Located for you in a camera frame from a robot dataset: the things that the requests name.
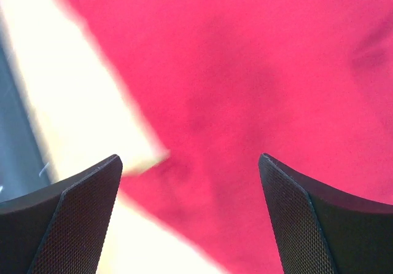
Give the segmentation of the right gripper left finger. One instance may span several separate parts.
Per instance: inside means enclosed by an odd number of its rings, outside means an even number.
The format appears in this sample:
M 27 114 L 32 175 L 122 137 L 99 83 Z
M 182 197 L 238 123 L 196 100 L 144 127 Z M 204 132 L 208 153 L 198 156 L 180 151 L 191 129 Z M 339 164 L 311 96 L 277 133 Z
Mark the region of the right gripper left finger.
M 112 155 L 1 203 L 1 273 L 95 273 L 122 175 Z

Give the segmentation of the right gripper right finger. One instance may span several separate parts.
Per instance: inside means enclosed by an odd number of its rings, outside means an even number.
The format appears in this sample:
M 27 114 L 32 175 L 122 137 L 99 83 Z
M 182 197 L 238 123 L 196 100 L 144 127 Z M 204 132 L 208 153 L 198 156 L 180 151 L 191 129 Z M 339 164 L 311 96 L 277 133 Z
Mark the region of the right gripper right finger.
M 262 154 L 263 193 L 284 273 L 392 273 L 392 205 Z

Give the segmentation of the dark red t-shirt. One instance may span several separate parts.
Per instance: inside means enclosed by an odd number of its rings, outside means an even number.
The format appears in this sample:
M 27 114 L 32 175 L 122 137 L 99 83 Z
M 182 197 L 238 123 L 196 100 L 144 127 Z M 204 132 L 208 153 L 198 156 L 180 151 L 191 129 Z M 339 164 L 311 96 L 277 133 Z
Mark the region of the dark red t-shirt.
M 68 0 L 168 150 L 123 191 L 232 273 L 281 273 L 257 162 L 392 201 L 392 0 Z

